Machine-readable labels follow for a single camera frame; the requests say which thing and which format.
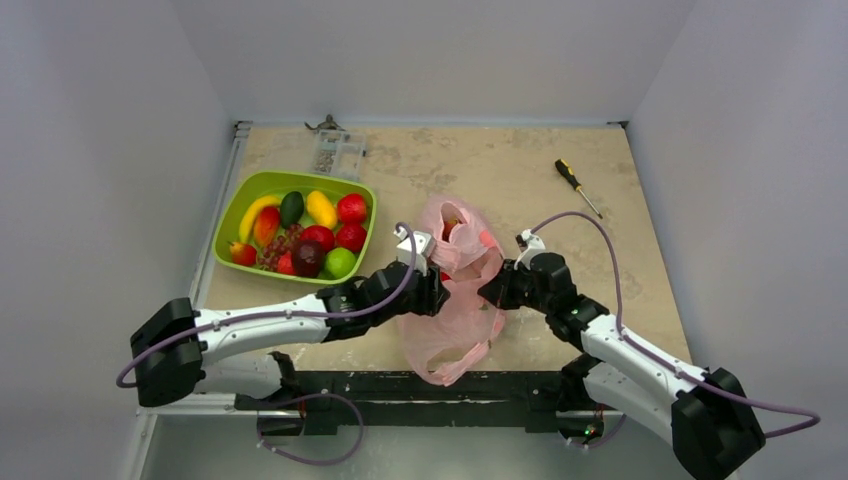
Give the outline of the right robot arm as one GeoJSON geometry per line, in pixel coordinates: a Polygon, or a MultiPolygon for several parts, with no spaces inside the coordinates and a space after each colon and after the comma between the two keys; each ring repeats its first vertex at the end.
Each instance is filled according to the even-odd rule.
{"type": "Polygon", "coordinates": [[[576,407],[592,400],[622,412],[668,443],[695,479],[726,479],[759,452],[765,434],[729,371],[690,365],[620,327],[604,305],[578,292],[564,258],[541,253],[506,261],[479,295],[503,310],[544,315],[554,336],[577,348],[587,369],[564,376],[576,407]]]}

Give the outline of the shiny red fake apple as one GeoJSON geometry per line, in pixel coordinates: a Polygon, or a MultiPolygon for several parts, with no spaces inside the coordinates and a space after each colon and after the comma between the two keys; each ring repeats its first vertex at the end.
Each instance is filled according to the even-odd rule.
{"type": "Polygon", "coordinates": [[[342,224],[362,224],[368,218],[368,205],[361,194],[351,193],[337,202],[336,212],[342,224]]]}

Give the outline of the red fake grape bunch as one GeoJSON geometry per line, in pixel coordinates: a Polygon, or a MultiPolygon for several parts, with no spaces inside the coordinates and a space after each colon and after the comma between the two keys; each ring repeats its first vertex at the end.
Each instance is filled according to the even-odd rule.
{"type": "Polygon", "coordinates": [[[274,237],[267,246],[261,249],[257,266],[261,270],[277,271],[279,260],[292,250],[300,239],[303,230],[304,228],[298,223],[284,229],[281,234],[274,237]]]}

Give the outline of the dark maroon fake fruit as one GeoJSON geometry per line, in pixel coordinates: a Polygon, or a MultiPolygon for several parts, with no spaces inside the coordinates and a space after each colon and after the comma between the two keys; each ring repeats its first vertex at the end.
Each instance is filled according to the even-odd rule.
{"type": "Polygon", "coordinates": [[[299,240],[291,250],[294,272],[301,277],[317,278],[321,273],[326,252],[316,240],[299,240]]]}

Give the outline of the pink plastic bag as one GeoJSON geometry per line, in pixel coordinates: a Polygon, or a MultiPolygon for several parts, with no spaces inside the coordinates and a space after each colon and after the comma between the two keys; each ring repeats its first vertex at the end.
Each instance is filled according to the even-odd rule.
{"type": "Polygon", "coordinates": [[[436,266],[451,297],[434,317],[407,314],[397,320],[404,354],[424,381],[450,386],[483,359],[505,326],[506,315],[478,294],[504,262],[504,251],[481,212],[446,195],[430,197],[416,230],[436,245],[429,265],[436,266]],[[442,240],[443,221],[464,221],[442,240]]]}

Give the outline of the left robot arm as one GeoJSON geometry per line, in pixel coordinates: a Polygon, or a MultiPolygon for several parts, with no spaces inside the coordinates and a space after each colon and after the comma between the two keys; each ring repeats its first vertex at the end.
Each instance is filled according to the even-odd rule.
{"type": "Polygon", "coordinates": [[[187,297],[166,302],[130,338],[132,359],[116,383],[131,387],[142,407],[161,407],[202,389],[246,395],[284,409],[298,382],[282,367],[263,379],[221,376],[224,361],[286,344],[319,344],[365,335],[406,314],[433,317],[451,294],[439,270],[393,262],[299,299],[242,310],[197,310],[187,297]]]}

